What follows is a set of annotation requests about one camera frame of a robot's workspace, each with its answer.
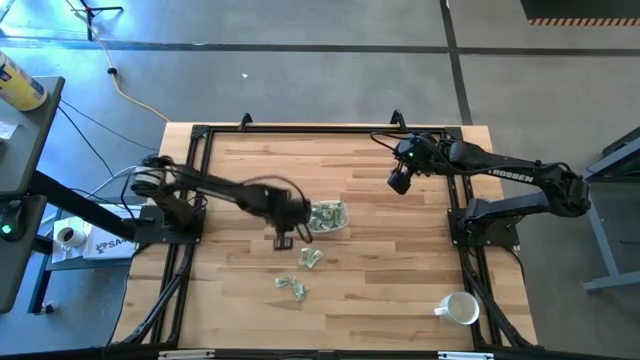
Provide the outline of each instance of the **paper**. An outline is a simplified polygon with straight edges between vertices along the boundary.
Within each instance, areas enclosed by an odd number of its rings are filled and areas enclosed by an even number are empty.
[[[0,120],[0,139],[9,140],[18,128],[18,124]]]
[[[130,217],[127,210],[119,208],[115,205],[101,205],[105,209],[118,215],[121,218]],[[140,206],[129,206],[133,216],[140,215]],[[87,234],[87,241],[84,245],[77,248],[63,248],[57,241],[53,242],[53,252],[51,253],[51,262],[84,257],[87,260],[108,260],[130,258],[136,250],[136,244],[130,241],[122,240],[119,237],[106,232],[98,227],[92,226],[88,222],[79,217],[71,217],[58,220],[53,224],[53,236],[65,227],[74,229],[84,229]]]
[[[115,205],[103,205],[103,207],[121,218],[130,217],[127,210]],[[140,206],[129,206],[129,208],[133,216],[140,215]],[[130,258],[135,251],[135,243],[94,227],[87,237],[84,258],[87,260],[123,259]]]

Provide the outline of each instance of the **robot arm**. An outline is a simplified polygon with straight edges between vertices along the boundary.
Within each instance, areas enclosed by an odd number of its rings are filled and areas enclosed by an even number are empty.
[[[577,217],[584,215],[591,205],[588,183],[564,163],[543,164],[540,161],[491,154],[472,143],[462,140],[438,141],[429,134],[412,134],[402,138],[393,154],[398,160],[398,167],[393,170],[388,184],[399,194],[407,192],[414,174],[486,174],[534,185],[542,190],[542,194],[529,196],[528,200],[534,200],[535,204],[529,203],[531,206],[527,206],[527,209],[519,209],[517,215],[550,212],[561,217]]]
[[[173,182],[166,181],[167,173],[174,176]],[[194,219],[194,207],[186,200],[177,198],[174,195],[176,191],[195,191],[233,202],[241,210],[265,219],[275,228],[276,250],[292,247],[292,239],[286,237],[285,233],[294,228],[301,233],[298,225],[306,227],[311,214],[310,201],[304,197],[292,198],[290,190],[248,181],[237,183],[210,174],[202,175],[192,167],[174,164],[167,156],[145,159],[142,166],[136,169],[131,189],[139,196],[151,198],[164,212],[165,226],[176,230],[188,227]],[[312,240],[308,230],[306,240]]]

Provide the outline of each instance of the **yellow bottle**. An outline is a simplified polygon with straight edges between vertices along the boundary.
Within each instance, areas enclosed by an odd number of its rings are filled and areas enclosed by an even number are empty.
[[[29,111],[44,103],[47,92],[0,51],[0,98],[20,111]]]

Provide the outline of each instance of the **gray floor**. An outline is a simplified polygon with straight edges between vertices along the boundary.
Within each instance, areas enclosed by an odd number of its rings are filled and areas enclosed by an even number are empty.
[[[167,43],[446,44],[437,0],[153,4],[157,2],[126,2],[124,13],[100,15],[97,28],[105,38]],[[640,46],[637,27],[529,27],[518,0],[450,4],[460,46]],[[53,0],[16,0],[0,29],[13,36],[85,36],[66,3]],[[95,119],[145,145],[159,146],[164,122],[117,95],[102,52],[2,50],[32,75],[64,76],[63,98]],[[400,108],[411,123],[461,122],[448,55],[113,51],[112,57],[125,91],[174,121],[238,121],[249,111],[256,121],[382,123]],[[604,146],[640,124],[637,57],[463,56],[461,63],[473,122],[490,126],[498,152],[562,160],[581,171]],[[114,170],[149,153],[73,111],[69,114]],[[74,141],[63,140],[67,137]],[[108,177],[60,116],[39,169],[85,190]],[[116,183],[101,194],[116,195],[121,186]],[[507,182],[504,188],[507,196],[529,190]],[[583,281],[605,274],[587,219],[531,216],[518,229],[540,343],[555,350],[637,358],[640,286],[592,295],[582,291]],[[637,249],[619,253],[625,268],[638,263]],[[47,300],[59,304],[60,311],[34,317],[24,312],[37,260],[31,259],[18,305],[0,316],[0,353],[105,344],[120,309],[126,269],[55,274]]]

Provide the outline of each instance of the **desk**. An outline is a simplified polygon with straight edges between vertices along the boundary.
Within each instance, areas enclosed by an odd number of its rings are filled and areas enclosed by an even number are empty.
[[[193,125],[167,124],[160,154],[184,163]],[[487,127],[462,129],[466,141],[491,151]],[[394,166],[389,151],[366,134],[216,134],[209,172],[233,180],[288,177],[312,200],[344,201],[350,223],[338,233],[316,236],[313,246],[325,257],[313,271],[303,271],[296,263],[304,243],[273,252],[274,233],[262,219],[210,199],[179,346],[472,349],[468,328],[433,315],[442,298],[463,289],[458,253],[449,240],[446,180],[416,177],[400,196],[386,184]],[[496,178],[479,175],[472,184],[477,197],[502,197]],[[486,252],[496,301],[535,343],[517,262],[501,248]],[[114,342],[129,335],[155,302],[166,253],[166,245],[152,245],[133,260]],[[274,287],[274,279],[285,275],[309,288],[303,303],[296,303],[290,289]],[[170,323],[167,316],[164,334]],[[485,338],[488,333],[483,329]]]

